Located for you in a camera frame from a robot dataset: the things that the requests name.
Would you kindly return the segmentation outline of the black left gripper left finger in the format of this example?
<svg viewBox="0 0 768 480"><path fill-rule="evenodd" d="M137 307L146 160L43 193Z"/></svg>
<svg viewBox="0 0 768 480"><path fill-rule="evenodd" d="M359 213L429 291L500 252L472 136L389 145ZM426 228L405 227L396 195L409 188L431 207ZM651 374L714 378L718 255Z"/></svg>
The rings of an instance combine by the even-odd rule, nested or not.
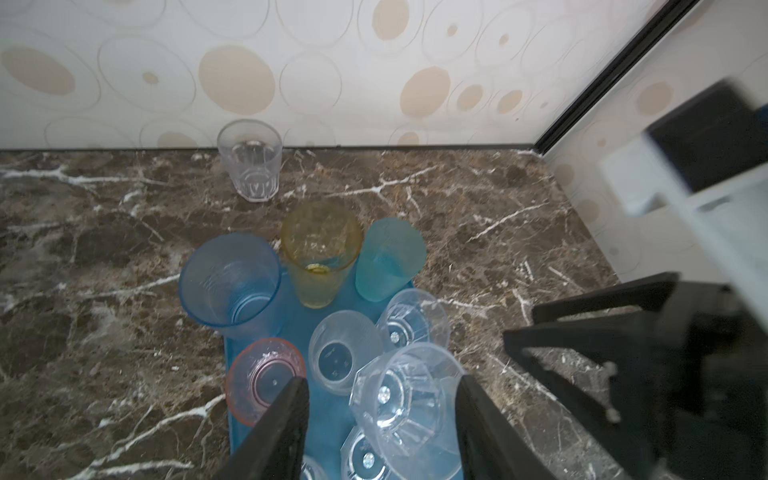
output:
<svg viewBox="0 0 768 480"><path fill-rule="evenodd" d="M294 377L213 479L299 479L309 416L308 382Z"/></svg>

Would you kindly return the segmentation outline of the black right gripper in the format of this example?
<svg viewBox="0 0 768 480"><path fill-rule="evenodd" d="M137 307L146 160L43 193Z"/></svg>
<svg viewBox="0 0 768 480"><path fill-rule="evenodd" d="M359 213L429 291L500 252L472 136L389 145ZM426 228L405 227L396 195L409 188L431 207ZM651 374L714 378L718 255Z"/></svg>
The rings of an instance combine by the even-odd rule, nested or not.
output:
<svg viewBox="0 0 768 480"><path fill-rule="evenodd" d="M503 334L507 354L543 384L634 479L645 477L645 362L655 465L681 479L767 476L767 334L725 284L664 272L535 305L534 324L636 306L649 314L645 352L625 327L530 326ZM547 370L529 348L612 362L611 407Z"/></svg>

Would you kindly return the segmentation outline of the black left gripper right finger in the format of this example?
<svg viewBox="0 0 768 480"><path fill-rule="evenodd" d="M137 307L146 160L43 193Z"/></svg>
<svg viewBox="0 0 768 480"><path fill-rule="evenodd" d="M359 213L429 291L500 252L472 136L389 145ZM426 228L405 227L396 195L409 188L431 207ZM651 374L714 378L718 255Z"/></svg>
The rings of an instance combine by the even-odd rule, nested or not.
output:
<svg viewBox="0 0 768 480"><path fill-rule="evenodd" d="M470 375L462 376L457 387L455 421L464 478L554 477Z"/></svg>

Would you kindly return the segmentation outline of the pink plastic glass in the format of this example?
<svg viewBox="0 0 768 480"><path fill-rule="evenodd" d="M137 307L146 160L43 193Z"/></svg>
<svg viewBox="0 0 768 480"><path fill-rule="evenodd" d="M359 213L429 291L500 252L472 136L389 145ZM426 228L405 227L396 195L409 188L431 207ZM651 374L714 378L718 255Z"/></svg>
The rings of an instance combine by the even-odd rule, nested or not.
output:
<svg viewBox="0 0 768 480"><path fill-rule="evenodd" d="M241 424L253 427L294 377L305 377L306 366L290 342L272 337L248 345L226 375L226 400Z"/></svg>

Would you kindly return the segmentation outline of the clear short faceted glass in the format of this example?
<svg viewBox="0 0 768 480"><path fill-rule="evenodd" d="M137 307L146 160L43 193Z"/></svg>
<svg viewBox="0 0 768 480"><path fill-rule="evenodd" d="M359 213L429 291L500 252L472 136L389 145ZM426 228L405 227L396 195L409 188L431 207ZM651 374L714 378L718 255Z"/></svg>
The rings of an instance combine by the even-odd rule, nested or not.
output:
<svg viewBox="0 0 768 480"><path fill-rule="evenodd" d="M359 369L349 406L373 450L402 479L461 470L456 394L465 370L445 348L417 342Z"/></svg>

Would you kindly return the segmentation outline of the frosted textured clear glass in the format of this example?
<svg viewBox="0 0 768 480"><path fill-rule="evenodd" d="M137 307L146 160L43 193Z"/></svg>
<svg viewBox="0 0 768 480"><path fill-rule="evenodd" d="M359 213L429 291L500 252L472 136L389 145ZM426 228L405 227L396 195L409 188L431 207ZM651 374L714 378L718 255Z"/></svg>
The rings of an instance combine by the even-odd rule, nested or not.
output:
<svg viewBox="0 0 768 480"><path fill-rule="evenodd" d="M322 388L349 396L356 373L384 351L374 323L364 314L341 310L315 328L308 350L309 366Z"/></svg>

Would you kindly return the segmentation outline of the blue tall plastic glass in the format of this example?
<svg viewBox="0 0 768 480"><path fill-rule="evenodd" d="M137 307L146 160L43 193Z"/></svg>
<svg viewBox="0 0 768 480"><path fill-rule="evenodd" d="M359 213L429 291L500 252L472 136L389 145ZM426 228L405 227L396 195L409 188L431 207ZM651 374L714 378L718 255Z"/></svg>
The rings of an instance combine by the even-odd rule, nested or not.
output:
<svg viewBox="0 0 768 480"><path fill-rule="evenodd" d="M190 318L223 336L275 337L282 272L275 250L247 233L218 236L196 249L180 273L181 305Z"/></svg>

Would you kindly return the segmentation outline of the yellow tall plastic glass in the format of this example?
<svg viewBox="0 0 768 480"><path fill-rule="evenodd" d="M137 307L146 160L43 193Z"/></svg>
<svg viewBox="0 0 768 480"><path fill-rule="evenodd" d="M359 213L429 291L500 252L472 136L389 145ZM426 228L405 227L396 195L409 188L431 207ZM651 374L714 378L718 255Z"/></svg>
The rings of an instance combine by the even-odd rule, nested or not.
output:
<svg viewBox="0 0 768 480"><path fill-rule="evenodd" d="M299 301L311 309L330 305L361 251L357 217L337 202L303 202L285 217L280 237Z"/></svg>

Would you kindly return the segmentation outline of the green textured plastic glass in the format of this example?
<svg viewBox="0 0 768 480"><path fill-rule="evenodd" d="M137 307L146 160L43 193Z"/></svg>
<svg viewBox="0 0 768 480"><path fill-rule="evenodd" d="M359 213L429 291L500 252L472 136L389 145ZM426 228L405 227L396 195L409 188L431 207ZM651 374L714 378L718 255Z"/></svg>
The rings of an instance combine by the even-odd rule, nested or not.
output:
<svg viewBox="0 0 768 480"><path fill-rule="evenodd" d="M357 262L357 292L367 301L382 301L411 281L426 258L425 241L411 223L377 220L367 231Z"/></svg>

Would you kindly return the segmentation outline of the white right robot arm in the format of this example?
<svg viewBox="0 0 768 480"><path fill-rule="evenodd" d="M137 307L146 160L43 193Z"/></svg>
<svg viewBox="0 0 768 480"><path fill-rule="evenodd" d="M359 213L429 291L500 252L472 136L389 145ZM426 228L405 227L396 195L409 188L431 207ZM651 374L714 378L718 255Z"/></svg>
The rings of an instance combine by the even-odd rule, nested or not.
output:
<svg viewBox="0 0 768 480"><path fill-rule="evenodd" d="M503 335L634 479L767 475L767 120L727 80L606 158L626 212L674 211L728 275L663 272L536 305Z"/></svg>

